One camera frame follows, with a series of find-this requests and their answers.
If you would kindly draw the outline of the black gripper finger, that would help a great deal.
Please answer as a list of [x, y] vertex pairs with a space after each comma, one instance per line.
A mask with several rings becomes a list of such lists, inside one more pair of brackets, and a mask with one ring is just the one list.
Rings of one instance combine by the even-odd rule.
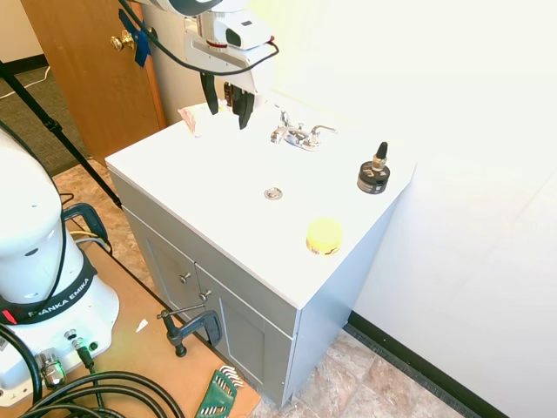
[[238, 116], [238, 126], [243, 130], [248, 125], [253, 112], [254, 95], [237, 86], [232, 86], [232, 112]]
[[199, 74], [203, 92], [205, 95], [205, 102], [208, 105], [212, 115], [218, 113], [218, 95], [215, 89], [215, 78], [212, 74], [201, 72]]

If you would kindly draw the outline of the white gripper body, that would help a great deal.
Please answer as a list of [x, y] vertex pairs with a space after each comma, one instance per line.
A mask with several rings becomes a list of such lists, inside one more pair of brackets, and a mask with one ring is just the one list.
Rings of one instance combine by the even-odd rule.
[[186, 18], [185, 60], [218, 72], [228, 83], [253, 94], [271, 89], [271, 28], [251, 12], [204, 12]]

